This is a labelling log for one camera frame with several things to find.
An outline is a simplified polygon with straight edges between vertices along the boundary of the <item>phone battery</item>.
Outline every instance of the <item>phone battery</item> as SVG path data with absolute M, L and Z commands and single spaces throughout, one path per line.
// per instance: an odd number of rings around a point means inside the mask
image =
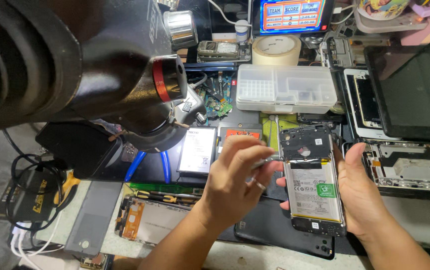
M 289 192 L 295 198 L 290 201 L 292 216 L 341 222 L 332 163 L 322 162 L 321 169 L 299 167 L 296 162 L 290 162 L 293 188 Z

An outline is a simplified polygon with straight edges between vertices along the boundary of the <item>person's right hand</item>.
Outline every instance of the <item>person's right hand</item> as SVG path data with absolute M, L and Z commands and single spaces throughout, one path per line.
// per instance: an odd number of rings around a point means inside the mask
M 368 178 L 362 164 L 365 143 L 353 145 L 345 155 L 334 145 L 335 162 L 338 170 L 338 188 L 344 204 L 347 230 L 357 237 L 377 231 L 395 220 L 385 207 L 375 183 Z M 277 179 L 285 187 L 285 177 Z M 280 206 L 288 210 L 289 202 Z

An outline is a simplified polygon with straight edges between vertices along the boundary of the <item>pliers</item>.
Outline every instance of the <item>pliers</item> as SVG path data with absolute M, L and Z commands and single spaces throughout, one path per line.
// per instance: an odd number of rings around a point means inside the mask
M 133 162 L 128 168 L 127 174 L 125 175 L 125 182 L 130 181 L 130 179 L 135 173 L 135 170 L 137 170 L 138 165 L 140 165 L 140 163 L 142 162 L 146 154 L 147 153 L 143 151 L 138 152 L 137 156 L 134 158 Z M 160 152 L 160 156 L 162 157 L 163 175 L 165 178 L 165 184 L 170 184 L 172 177 L 171 177 L 171 171 L 170 171 L 169 154 L 166 151 L 163 151 L 163 152 Z

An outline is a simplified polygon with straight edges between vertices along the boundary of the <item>tape roll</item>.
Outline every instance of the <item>tape roll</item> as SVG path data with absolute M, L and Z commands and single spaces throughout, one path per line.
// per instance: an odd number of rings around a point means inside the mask
M 292 35 L 259 37 L 252 45 L 254 65 L 296 66 L 299 63 L 302 42 Z

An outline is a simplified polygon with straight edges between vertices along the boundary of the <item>plastic storage box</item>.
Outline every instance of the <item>plastic storage box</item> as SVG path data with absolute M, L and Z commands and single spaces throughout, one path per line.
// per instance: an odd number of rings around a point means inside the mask
M 239 110 L 325 114 L 337 102 L 327 67 L 244 64 L 237 79 Z

